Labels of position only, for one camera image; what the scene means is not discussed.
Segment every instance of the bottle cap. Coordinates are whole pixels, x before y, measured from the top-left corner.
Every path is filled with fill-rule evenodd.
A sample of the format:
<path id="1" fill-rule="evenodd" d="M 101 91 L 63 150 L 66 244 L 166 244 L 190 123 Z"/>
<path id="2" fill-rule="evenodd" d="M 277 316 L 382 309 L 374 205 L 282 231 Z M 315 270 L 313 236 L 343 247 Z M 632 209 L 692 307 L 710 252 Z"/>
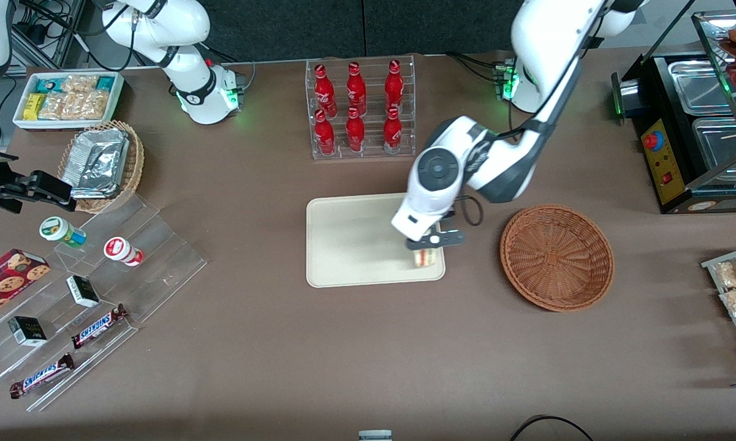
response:
<path id="1" fill-rule="evenodd" d="M 317 64 L 316 67 L 314 67 L 314 72 L 316 72 L 316 78 L 327 77 L 327 68 L 324 67 L 323 64 Z"/>

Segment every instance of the cookie box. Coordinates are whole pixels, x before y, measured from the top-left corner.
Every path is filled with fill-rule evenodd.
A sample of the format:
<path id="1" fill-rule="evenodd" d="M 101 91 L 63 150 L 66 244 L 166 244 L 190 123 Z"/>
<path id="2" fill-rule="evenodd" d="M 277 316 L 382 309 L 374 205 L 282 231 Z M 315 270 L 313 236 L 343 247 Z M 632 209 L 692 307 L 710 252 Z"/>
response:
<path id="1" fill-rule="evenodd" d="M 12 249 L 0 258 L 0 308 L 24 288 L 49 273 L 46 260 L 20 249 Z"/>
<path id="2" fill-rule="evenodd" d="M 109 100 L 107 101 L 107 108 L 104 111 L 104 116 L 101 117 L 101 119 L 24 119 L 23 112 L 25 110 L 25 106 L 27 106 L 28 97 L 31 93 L 37 92 L 39 83 L 43 83 L 43 81 L 49 79 L 66 77 L 68 75 L 98 75 L 99 77 L 112 77 L 115 79 L 111 85 Z M 118 98 L 120 97 L 123 83 L 123 76 L 120 75 L 120 73 L 107 72 L 106 70 L 63 70 L 62 72 L 33 73 L 27 78 L 27 84 L 22 92 L 22 99 L 20 99 L 20 103 L 17 105 L 17 111 L 14 112 L 13 122 L 17 127 L 26 130 L 81 129 L 83 127 L 91 127 L 110 122 L 112 120 L 112 115 L 115 114 L 115 108 L 118 106 Z"/>

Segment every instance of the coca-cola bottle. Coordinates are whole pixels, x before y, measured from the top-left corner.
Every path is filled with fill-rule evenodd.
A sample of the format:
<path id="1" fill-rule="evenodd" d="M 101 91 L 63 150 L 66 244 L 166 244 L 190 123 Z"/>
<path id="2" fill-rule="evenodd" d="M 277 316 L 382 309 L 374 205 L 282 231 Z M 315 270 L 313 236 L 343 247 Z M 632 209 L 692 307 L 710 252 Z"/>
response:
<path id="1" fill-rule="evenodd" d="M 360 153 L 365 148 L 365 123 L 360 118 L 360 111 L 355 107 L 349 108 L 349 120 L 346 121 L 346 135 L 349 138 L 349 148 L 354 153 Z"/>
<path id="2" fill-rule="evenodd" d="M 346 82 L 349 93 L 349 105 L 355 106 L 360 116 L 368 112 L 368 96 L 365 89 L 365 80 L 360 75 L 359 62 L 349 62 L 349 81 Z"/>
<path id="3" fill-rule="evenodd" d="M 401 77 L 401 62 L 393 59 L 390 61 L 390 75 L 387 75 L 387 81 L 384 82 L 384 95 L 387 98 L 387 112 L 390 108 L 398 108 L 398 112 L 403 111 L 403 77 Z"/>
<path id="4" fill-rule="evenodd" d="M 332 119 L 338 114 L 338 106 L 335 104 L 335 88 L 332 87 L 332 81 L 327 78 L 327 69 L 323 64 L 317 64 L 314 72 L 316 73 L 316 100 L 327 114 L 327 119 Z"/>
<path id="5" fill-rule="evenodd" d="M 327 121 L 327 115 L 323 109 L 316 109 L 314 114 L 316 117 L 316 141 L 319 145 L 319 151 L 323 156 L 333 156 L 335 154 L 335 131 L 332 124 Z"/>
<path id="6" fill-rule="evenodd" d="M 401 131 L 403 125 L 398 120 L 398 108 L 387 111 L 387 120 L 384 122 L 384 151 L 387 154 L 396 154 L 401 151 Z"/>

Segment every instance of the round wicker basket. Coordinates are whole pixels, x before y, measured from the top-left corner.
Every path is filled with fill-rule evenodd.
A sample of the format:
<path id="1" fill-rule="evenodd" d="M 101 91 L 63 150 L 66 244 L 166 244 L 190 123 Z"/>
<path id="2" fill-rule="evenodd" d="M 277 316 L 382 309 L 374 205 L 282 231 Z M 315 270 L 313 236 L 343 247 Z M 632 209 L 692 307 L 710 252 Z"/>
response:
<path id="1" fill-rule="evenodd" d="M 610 288 L 615 262 L 607 238 L 589 218 L 567 206 L 523 209 L 499 245 L 514 287 L 534 304 L 557 312 L 585 309 Z"/>
<path id="2" fill-rule="evenodd" d="M 121 129 L 125 133 L 129 134 L 131 143 L 129 145 L 129 151 L 127 152 L 127 158 L 125 159 L 125 167 L 123 168 L 122 184 L 120 186 L 120 193 L 115 198 L 111 199 L 77 199 L 76 210 L 84 211 L 86 213 L 96 214 L 100 213 L 105 207 L 111 203 L 118 203 L 119 201 L 127 200 L 126 196 L 136 191 L 138 182 L 142 178 L 142 167 L 144 167 L 144 147 L 142 140 L 138 139 L 136 132 L 129 125 L 120 121 L 110 121 L 98 126 L 88 127 L 85 130 L 105 130 L 105 129 Z M 63 177 L 63 170 L 65 170 L 66 163 L 68 163 L 68 155 L 71 152 L 71 147 L 74 145 L 74 140 L 71 139 L 63 153 L 63 159 L 60 161 L 60 165 L 57 167 L 57 178 Z"/>

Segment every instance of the snickers bar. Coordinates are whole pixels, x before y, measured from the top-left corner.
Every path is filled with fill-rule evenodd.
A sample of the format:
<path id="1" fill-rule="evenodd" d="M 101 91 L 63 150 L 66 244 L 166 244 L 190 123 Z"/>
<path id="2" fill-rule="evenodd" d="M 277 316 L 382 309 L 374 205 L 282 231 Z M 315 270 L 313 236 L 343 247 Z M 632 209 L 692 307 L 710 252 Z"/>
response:
<path id="1" fill-rule="evenodd" d="M 27 377 L 22 382 L 13 383 L 11 385 L 11 398 L 18 399 L 37 385 L 51 382 L 55 377 L 73 371 L 74 368 L 74 359 L 71 358 L 71 354 L 65 354 L 60 360 L 36 372 L 32 377 Z"/>
<path id="2" fill-rule="evenodd" d="M 71 337 L 71 340 L 74 342 L 74 349 L 79 349 L 87 344 L 88 341 L 95 340 L 96 337 L 106 332 L 107 329 L 112 327 L 115 323 L 118 323 L 118 321 L 124 316 L 127 316 L 127 312 L 123 305 L 119 304 L 118 307 L 110 310 L 107 315 L 101 317 L 98 321 L 88 326 L 81 333 Z"/>

